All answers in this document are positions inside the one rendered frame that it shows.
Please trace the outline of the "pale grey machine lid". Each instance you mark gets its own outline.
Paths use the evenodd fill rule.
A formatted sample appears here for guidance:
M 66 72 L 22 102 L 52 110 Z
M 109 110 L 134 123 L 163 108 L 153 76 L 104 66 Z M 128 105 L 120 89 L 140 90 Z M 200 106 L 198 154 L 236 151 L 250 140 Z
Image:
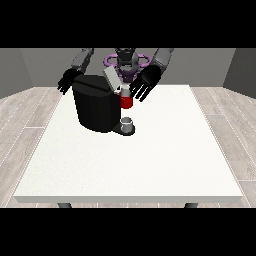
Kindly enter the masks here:
M 122 82 L 119 76 L 116 73 L 116 70 L 113 66 L 109 66 L 103 70 L 103 75 L 106 78 L 111 90 L 116 92 L 118 89 L 121 88 Z

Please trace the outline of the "red pod holder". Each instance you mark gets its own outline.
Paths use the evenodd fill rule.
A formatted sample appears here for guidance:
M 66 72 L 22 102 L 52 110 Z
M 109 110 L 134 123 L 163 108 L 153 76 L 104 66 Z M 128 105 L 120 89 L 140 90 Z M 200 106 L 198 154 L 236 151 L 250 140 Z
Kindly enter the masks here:
M 133 99 L 129 96 L 119 95 L 120 107 L 123 109 L 129 109 L 133 106 Z

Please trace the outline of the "black coffee machine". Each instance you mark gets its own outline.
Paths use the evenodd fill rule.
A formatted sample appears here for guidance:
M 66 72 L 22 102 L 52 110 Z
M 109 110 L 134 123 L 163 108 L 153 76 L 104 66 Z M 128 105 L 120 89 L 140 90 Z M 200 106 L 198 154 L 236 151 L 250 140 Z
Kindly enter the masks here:
M 82 126 L 100 133 L 116 132 L 123 136 L 135 133 L 134 125 L 124 131 L 120 96 L 111 90 L 104 76 L 78 75 L 72 84 L 72 91 Z

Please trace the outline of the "small grey cup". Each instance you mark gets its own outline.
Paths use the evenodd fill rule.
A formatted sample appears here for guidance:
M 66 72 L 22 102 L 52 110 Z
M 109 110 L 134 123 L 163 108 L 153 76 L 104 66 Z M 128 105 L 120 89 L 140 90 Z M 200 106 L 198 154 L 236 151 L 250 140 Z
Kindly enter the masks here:
M 121 123 L 121 131 L 124 133 L 129 133 L 133 129 L 133 121 L 130 117 L 123 117 L 120 120 Z

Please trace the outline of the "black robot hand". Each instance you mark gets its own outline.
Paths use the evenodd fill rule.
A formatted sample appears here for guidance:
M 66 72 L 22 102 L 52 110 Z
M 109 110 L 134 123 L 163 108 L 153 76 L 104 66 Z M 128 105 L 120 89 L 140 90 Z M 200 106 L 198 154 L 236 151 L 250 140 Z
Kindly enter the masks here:
M 66 92 L 69 90 L 69 88 L 72 86 L 74 83 L 74 80 L 77 76 L 81 75 L 82 72 L 73 68 L 70 68 L 66 70 L 58 82 L 58 87 L 57 89 L 65 95 Z
M 143 102 L 161 79 L 161 69 L 156 65 L 145 67 L 130 84 L 130 97 Z

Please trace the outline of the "small grey coffee pod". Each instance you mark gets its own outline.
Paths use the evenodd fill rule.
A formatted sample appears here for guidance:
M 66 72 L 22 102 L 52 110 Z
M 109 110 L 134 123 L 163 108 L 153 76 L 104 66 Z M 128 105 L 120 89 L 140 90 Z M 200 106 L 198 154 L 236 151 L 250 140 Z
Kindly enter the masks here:
M 130 94 L 131 94 L 131 92 L 130 92 L 129 86 L 128 85 L 122 85 L 120 95 L 122 97 L 129 97 Z

